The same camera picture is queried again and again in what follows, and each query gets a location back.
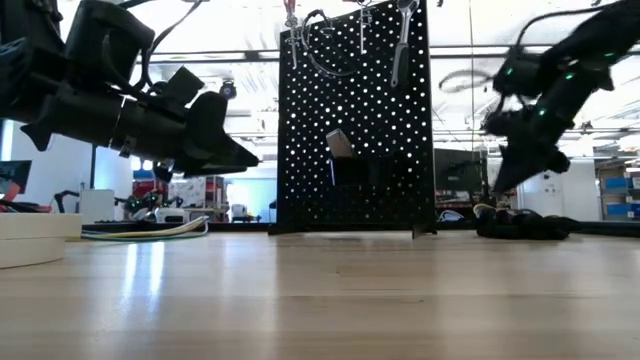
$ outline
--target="pegboard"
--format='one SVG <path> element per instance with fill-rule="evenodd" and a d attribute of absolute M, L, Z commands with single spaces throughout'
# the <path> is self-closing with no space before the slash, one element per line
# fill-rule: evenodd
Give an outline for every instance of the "pegboard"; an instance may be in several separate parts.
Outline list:
<path fill-rule="evenodd" d="M 426 1 L 420 2 L 411 19 L 410 79 L 405 90 L 391 87 L 402 16 L 395 2 L 372 6 L 371 15 L 364 54 L 360 51 L 360 11 L 333 18 L 336 46 L 358 67 L 351 77 L 321 75 L 301 48 L 294 70 L 286 42 L 290 33 L 281 34 L 278 227 L 429 227 L 435 223 Z M 326 38 L 319 24 L 310 26 L 310 42 L 317 49 Z M 320 47 L 315 55 L 328 67 L 347 67 L 331 47 Z M 347 135 L 358 156 L 394 154 L 390 181 L 383 186 L 334 187 L 326 135 L 335 129 Z"/>

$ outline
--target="wire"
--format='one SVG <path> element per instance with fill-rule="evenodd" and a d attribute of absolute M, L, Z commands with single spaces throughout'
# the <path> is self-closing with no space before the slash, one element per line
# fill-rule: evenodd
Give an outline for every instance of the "wire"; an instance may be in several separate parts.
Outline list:
<path fill-rule="evenodd" d="M 146 4 L 151 0 L 129 0 L 129 1 L 125 1 L 121 4 L 119 4 L 118 6 L 120 6 L 123 9 L 131 9 L 133 7 L 136 7 L 138 5 L 142 5 L 142 4 Z"/>
<path fill-rule="evenodd" d="M 138 232 L 125 232 L 125 233 L 109 233 L 103 234 L 103 238 L 110 239 L 121 239 L 121 238 L 138 238 L 138 237 L 157 237 L 157 236 L 173 236 L 173 235 L 181 235 L 188 233 L 197 229 L 198 227 L 206 224 L 208 221 L 207 216 L 201 216 L 193 221 L 190 221 L 184 225 L 167 229 L 167 230 L 158 230 L 158 231 L 138 231 Z"/>
<path fill-rule="evenodd" d="M 150 237 L 141 237 L 141 238 L 113 238 L 106 237 L 102 235 L 92 235 L 93 233 L 83 232 L 82 239 L 90 240 L 90 241 L 104 241 L 104 242 L 126 242 L 126 243 L 147 243 L 147 242 L 158 242 L 158 241 L 177 241 L 177 240 L 188 240 L 188 239 L 196 239 L 199 237 L 203 237 L 209 234 L 209 224 L 208 222 L 204 222 L 204 230 L 201 233 L 197 234 L 188 234 L 188 235 L 174 235 L 174 236 L 150 236 Z"/>
<path fill-rule="evenodd" d="M 442 126 L 444 126 L 444 129 L 449 133 L 449 135 L 451 135 L 453 137 L 453 140 L 459 142 L 460 144 L 462 144 L 462 141 L 460 141 L 460 139 L 458 139 L 452 132 L 451 130 L 449 130 L 449 127 L 447 126 L 447 124 L 445 123 L 445 121 L 440 117 L 440 115 L 438 115 L 438 112 L 432 107 L 431 111 L 433 112 L 433 115 L 436 116 L 436 118 L 438 119 L 438 121 L 440 121 L 440 123 L 442 123 Z"/>
<path fill-rule="evenodd" d="M 471 73 L 474 74 L 476 71 L 475 64 L 475 50 L 473 41 L 473 10 L 471 7 L 471 0 L 469 2 L 469 40 L 471 42 Z M 476 93 L 475 91 L 471 91 L 471 161 L 475 161 L 475 138 L 476 138 Z"/>
<path fill-rule="evenodd" d="M 452 215 L 457 218 L 455 220 L 451 218 L 447 218 L 447 215 Z M 462 219 L 464 219 L 464 216 L 459 212 L 456 212 L 453 210 L 444 210 L 442 213 L 440 213 L 440 217 L 438 217 L 438 221 L 458 221 Z"/>
<path fill-rule="evenodd" d="M 556 16 L 569 16 L 569 15 L 580 15 L 580 14 L 588 14 L 588 13 L 592 13 L 592 12 L 597 12 L 597 11 L 601 11 L 604 9 L 607 9 L 611 6 L 614 6 L 618 4 L 618 2 L 615 3 L 611 3 L 611 4 L 607 4 L 607 5 L 601 5 L 601 6 L 597 6 L 597 7 L 591 7 L 591 8 L 585 8 L 585 9 L 578 9 L 578 10 L 566 10 L 566 11 L 557 11 L 557 12 L 552 12 L 552 13 L 547 13 L 544 15 L 540 15 L 537 16 L 533 19 L 531 19 L 529 22 L 527 22 L 527 24 L 522 28 L 522 30 L 520 30 L 520 33 L 518 34 L 518 38 L 516 40 L 515 43 L 515 47 L 519 47 L 520 44 L 522 43 L 522 39 L 525 35 L 525 33 L 527 32 L 527 30 L 531 27 L 531 25 L 535 24 L 538 21 L 544 20 L 544 19 L 548 19 L 551 17 L 556 17 Z M 473 82 L 471 84 L 468 85 L 459 85 L 459 86 L 455 86 L 453 88 L 449 89 L 445 89 L 444 88 L 444 84 L 447 81 L 450 81 L 454 78 L 457 77 L 461 77 L 461 76 L 467 76 L 467 75 L 471 75 L 471 76 L 480 76 L 483 77 L 483 79 L 477 81 L 477 82 Z M 471 89 L 471 88 L 476 88 L 482 85 L 485 85 L 487 83 L 489 83 L 490 81 L 493 80 L 493 75 L 490 75 L 484 71 L 479 71 L 479 70 L 458 70 L 458 71 L 454 71 L 450 74 L 448 74 L 447 76 L 445 76 L 439 84 L 439 88 L 441 91 L 445 92 L 445 93 L 457 93 L 463 90 L 467 90 L 467 89 Z"/>
<path fill-rule="evenodd" d="M 471 82 L 471 84 L 467 84 L 467 85 L 458 85 L 458 86 L 454 86 L 451 89 L 447 89 L 445 88 L 444 84 L 447 81 L 453 80 L 455 78 L 459 78 L 459 77 L 481 77 L 481 80 L 478 80 L 476 82 Z M 477 88 L 480 87 L 482 85 L 485 85 L 489 82 L 491 82 L 493 80 L 493 75 L 489 74 L 486 71 L 483 70 L 477 70 L 475 68 L 473 69 L 465 69 L 465 70 L 457 70 L 454 72 L 449 73 L 447 76 L 445 76 L 444 78 L 442 78 L 442 80 L 440 80 L 440 83 L 438 84 L 438 88 L 445 93 L 448 94 L 453 94 L 453 93 L 458 93 L 461 92 L 463 90 L 467 90 L 467 89 L 472 89 L 472 88 Z"/>
<path fill-rule="evenodd" d="M 153 52 L 156 51 L 156 49 L 158 48 L 158 45 L 160 45 L 160 43 L 167 36 L 169 36 L 169 34 L 171 34 L 171 32 L 178 25 L 182 24 L 182 22 L 187 17 L 189 17 L 189 15 L 191 15 L 198 7 L 200 7 L 200 4 L 202 4 L 202 2 L 203 0 L 196 0 L 196 2 L 193 3 L 189 11 L 187 11 L 187 13 L 182 18 L 180 18 L 180 20 L 178 20 L 173 25 L 166 28 L 163 32 L 160 33 L 160 35 L 158 35 L 158 37 L 155 40 L 153 40 L 153 44 L 151 45 L 151 48 L 147 49 L 146 52 L 144 52 L 144 56 L 142 57 L 142 76 L 138 81 L 138 83 L 135 85 L 135 88 L 137 88 L 138 90 L 141 90 L 142 88 L 144 88 L 145 84 L 149 85 L 150 87 L 153 86 L 153 81 L 151 80 L 151 76 L 149 75 L 149 64 L 151 63 L 151 55 L 153 55 Z"/>
<path fill-rule="evenodd" d="M 307 53 L 307 57 L 309 58 L 309 60 L 311 61 L 311 64 L 313 65 L 313 67 L 315 67 L 321 74 L 325 75 L 325 76 L 329 76 L 329 77 L 347 77 L 347 76 L 351 76 L 353 74 L 355 74 L 357 72 L 357 69 L 355 67 L 355 65 L 353 65 L 353 63 L 349 60 L 349 58 L 347 57 L 347 54 L 344 53 L 344 51 L 342 51 L 339 47 L 335 46 L 335 42 L 333 40 L 333 31 L 324 31 L 322 32 L 322 34 L 328 38 L 330 40 L 330 47 L 331 49 L 338 54 L 339 57 L 343 58 L 346 62 L 347 65 L 351 68 L 351 70 L 345 71 L 345 72 L 338 72 L 335 70 L 331 70 L 323 65 L 321 65 L 316 58 L 313 56 L 313 49 L 312 47 L 309 45 L 309 38 L 310 38 L 310 34 L 311 34 L 311 26 L 308 27 L 307 29 L 307 23 L 309 22 L 309 20 L 311 20 L 311 18 L 315 17 L 315 16 L 321 16 L 324 19 L 324 24 L 325 24 L 325 29 L 328 30 L 333 30 L 331 23 L 329 22 L 329 19 L 327 18 L 327 16 L 324 14 L 324 11 L 318 9 L 318 10 L 314 10 L 312 12 L 309 13 L 309 15 L 307 15 L 306 18 L 304 18 L 304 20 L 302 21 L 302 36 L 300 36 L 301 42 L 302 42 L 302 47 L 304 48 L 304 51 Z"/>
<path fill-rule="evenodd" d="M 584 9 L 556 11 L 556 12 L 551 12 L 551 13 L 547 13 L 547 14 L 544 14 L 544 15 L 536 16 L 533 19 L 529 20 L 529 22 L 522 28 L 522 30 L 520 30 L 520 34 L 518 34 L 518 39 L 516 40 L 515 47 L 519 47 L 520 46 L 520 44 L 522 43 L 522 38 L 524 37 L 524 34 L 527 32 L 527 30 L 529 30 L 531 25 L 537 23 L 538 21 L 541 21 L 541 20 L 544 20 L 544 19 L 548 19 L 548 18 L 551 18 L 551 17 L 556 17 L 556 16 L 569 16 L 569 15 L 588 14 L 588 13 L 592 13 L 592 12 L 608 9 L 609 7 L 617 5 L 618 2 L 619 1 L 616 1 L 616 2 L 611 3 L 611 4 L 606 4 L 606 5 L 596 6 L 596 7 L 590 7 L 590 8 L 584 8 Z"/>
<path fill-rule="evenodd" d="M 100 59 L 102 61 L 103 69 L 107 72 L 107 75 L 111 78 L 114 84 L 120 88 L 122 93 L 131 95 L 138 100 L 149 101 L 152 98 L 129 84 L 129 81 L 116 70 L 113 65 L 113 61 L 111 60 L 111 32 L 107 33 L 107 35 L 102 39 L 102 53 Z"/>

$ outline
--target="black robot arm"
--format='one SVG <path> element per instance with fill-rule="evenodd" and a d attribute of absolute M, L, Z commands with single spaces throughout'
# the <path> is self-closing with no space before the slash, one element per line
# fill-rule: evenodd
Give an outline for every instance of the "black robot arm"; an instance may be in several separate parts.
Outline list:
<path fill-rule="evenodd" d="M 61 19 L 55 0 L 0 0 L 0 117 L 25 123 L 40 151 L 62 134 L 151 160 L 167 181 L 258 164 L 223 129 L 227 100 L 196 98 L 204 83 L 187 69 L 147 92 L 129 84 L 138 55 L 157 44 L 125 7 L 81 1 L 66 44 Z"/>
<path fill-rule="evenodd" d="M 610 67 L 640 39 L 639 1 L 621 0 L 602 8 L 543 54 L 512 48 L 494 77 L 502 99 L 483 127 L 507 137 L 507 146 L 500 148 L 503 162 L 494 191 L 512 189 L 545 170 L 569 169 L 557 142 L 575 126 L 574 117 L 592 93 L 613 90 Z M 523 108 L 503 111 L 508 96 L 521 99 Z M 537 101 L 528 105 L 523 97 Z"/>

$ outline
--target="computer screen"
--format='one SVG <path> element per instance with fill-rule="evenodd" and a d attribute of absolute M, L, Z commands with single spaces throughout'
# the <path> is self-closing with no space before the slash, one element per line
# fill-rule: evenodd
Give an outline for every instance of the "computer screen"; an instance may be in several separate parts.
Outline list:
<path fill-rule="evenodd" d="M 31 161 L 0 161 L 0 194 L 9 191 L 11 184 L 20 186 L 20 194 L 27 189 Z"/>
<path fill-rule="evenodd" d="M 482 156 L 477 151 L 434 149 L 436 190 L 481 192 Z"/>

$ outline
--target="black object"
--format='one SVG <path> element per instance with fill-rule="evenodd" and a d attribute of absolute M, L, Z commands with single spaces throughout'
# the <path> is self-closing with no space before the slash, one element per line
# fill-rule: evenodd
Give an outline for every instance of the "black object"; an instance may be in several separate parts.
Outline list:
<path fill-rule="evenodd" d="M 600 12 L 541 55 L 528 54 L 520 46 L 524 32 L 536 21 L 596 11 Z M 512 189 L 545 170 L 568 170 L 570 163 L 558 150 L 558 140 L 575 126 L 573 118 L 593 92 L 613 90 L 610 67 L 639 38 L 640 3 L 636 0 L 545 14 L 525 26 L 494 77 L 493 87 L 502 98 L 484 124 L 489 134 L 507 137 L 507 146 L 500 148 L 503 162 L 494 184 L 496 192 Z M 512 95 L 523 109 L 503 111 L 505 98 Z M 523 97 L 537 101 L 528 105 Z"/>
<path fill-rule="evenodd" d="M 434 149 L 436 189 L 482 191 L 482 158 L 486 154 L 464 150 Z"/>
<path fill-rule="evenodd" d="M 477 234 L 494 239 L 564 240 L 581 227 L 570 218 L 543 217 L 531 210 L 483 208 L 477 216 Z"/>
<path fill-rule="evenodd" d="M 227 100 L 235 99 L 236 96 L 238 96 L 238 91 L 236 90 L 233 80 L 224 80 L 222 82 L 220 95 L 224 96 Z"/>
<path fill-rule="evenodd" d="M 20 213 L 41 213 L 39 210 L 35 209 L 32 206 L 24 205 L 21 203 L 15 203 L 13 201 L 6 201 L 6 200 L 0 199 L 0 205 L 10 207 L 14 211 L 17 211 Z"/>
<path fill-rule="evenodd" d="M 31 160 L 28 161 L 0 161 L 0 193 L 7 193 L 11 184 L 20 187 L 20 194 L 27 189 Z"/>
<path fill-rule="evenodd" d="M 307 25 L 309 20 L 316 16 L 322 17 L 322 21 L 318 24 Z M 349 55 L 347 55 L 346 51 L 337 45 L 336 37 L 342 38 L 341 31 L 338 30 L 338 36 L 334 34 L 338 22 L 341 21 L 338 21 L 337 19 L 327 18 L 324 11 L 318 9 L 310 12 L 304 18 L 301 25 L 302 34 L 300 40 L 302 42 L 302 48 L 304 49 L 304 53 L 307 55 L 309 63 L 318 71 L 320 75 L 329 78 L 350 77 L 353 76 L 357 71 L 357 67 L 355 66 Z M 311 29 L 316 31 L 314 33 L 314 37 L 311 37 Z M 331 64 L 329 64 L 327 61 L 321 61 L 316 58 L 320 57 L 317 56 L 316 53 L 327 50 L 333 53 L 333 61 Z"/>
<path fill-rule="evenodd" d="M 126 9 L 81 1 L 66 44 L 61 19 L 55 0 L 0 3 L 0 117 L 26 123 L 38 150 L 59 133 L 152 160 L 164 180 L 174 171 L 190 177 L 258 164 L 224 132 L 227 100 L 196 98 L 203 83 L 185 68 L 148 93 L 129 84 L 138 55 L 155 42 Z"/>
<path fill-rule="evenodd" d="M 356 64 L 352 77 L 323 76 L 309 61 L 293 69 L 289 47 L 280 53 L 280 121 L 278 130 L 278 232 L 300 229 L 337 231 L 345 227 L 375 229 L 396 223 L 398 228 L 434 231 L 433 143 L 429 36 L 426 1 L 411 21 L 409 84 L 391 88 L 397 31 L 402 19 L 393 2 L 372 7 L 373 28 L 366 54 L 360 54 L 360 13 L 332 19 L 336 46 Z M 282 33 L 281 43 L 289 36 Z M 311 33 L 312 43 L 324 36 Z M 317 49 L 317 61 L 327 67 L 342 64 L 341 55 Z M 332 159 L 326 135 L 342 129 L 358 158 L 395 154 L 394 171 L 386 186 L 333 186 Z"/>
<path fill-rule="evenodd" d="M 409 76 L 409 26 L 413 13 L 418 10 L 419 0 L 398 0 L 398 9 L 402 14 L 400 24 L 400 42 L 396 45 L 396 54 L 393 58 L 393 71 L 391 74 L 391 87 L 405 89 Z"/>
<path fill-rule="evenodd" d="M 395 161 L 393 155 L 384 157 L 331 158 L 333 186 L 383 186 L 391 180 Z"/>

